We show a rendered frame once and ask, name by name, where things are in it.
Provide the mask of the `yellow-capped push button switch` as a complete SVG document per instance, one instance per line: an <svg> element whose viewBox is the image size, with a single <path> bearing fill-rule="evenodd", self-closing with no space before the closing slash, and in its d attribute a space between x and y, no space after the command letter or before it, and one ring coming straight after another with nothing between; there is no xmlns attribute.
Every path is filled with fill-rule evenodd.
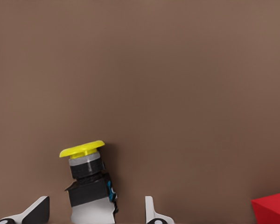
<svg viewBox="0 0 280 224"><path fill-rule="evenodd" d="M59 157L69 157L72 178L67 189L73 224L115 224L117 194L101 159L101 140L64 149Z"/></svg>

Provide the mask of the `red box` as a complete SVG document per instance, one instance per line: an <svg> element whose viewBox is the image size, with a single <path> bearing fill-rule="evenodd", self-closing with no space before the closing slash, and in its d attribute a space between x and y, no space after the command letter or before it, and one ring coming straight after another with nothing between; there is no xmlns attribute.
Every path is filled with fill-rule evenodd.
<svg viewBox="0 0 280 224"><path fill-rule="evenodd" d="M251 200L257 224L280 224L280 193Z"/></svg>

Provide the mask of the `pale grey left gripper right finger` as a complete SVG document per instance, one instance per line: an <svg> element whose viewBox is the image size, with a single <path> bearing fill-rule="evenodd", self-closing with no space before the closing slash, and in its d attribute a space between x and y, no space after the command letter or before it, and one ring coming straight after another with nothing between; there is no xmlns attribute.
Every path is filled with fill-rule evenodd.
<svg viewBox="0 0 280 224"><path fill-rule="evenodd" d="M145 214L146 224L175 224L173 218L155 211L152 196L145 196Z"/></svg>

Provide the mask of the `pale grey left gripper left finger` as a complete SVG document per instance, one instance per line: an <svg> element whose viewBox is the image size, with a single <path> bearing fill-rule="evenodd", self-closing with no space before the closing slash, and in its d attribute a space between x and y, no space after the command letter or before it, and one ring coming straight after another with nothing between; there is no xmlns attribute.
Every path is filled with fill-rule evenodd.
<svg viewBox="0 0 280 224"><path fill-rule="evenodd" d="M50 216L50 197L41 196L22 213L0 219L0 224L47 224Z"/></svg>

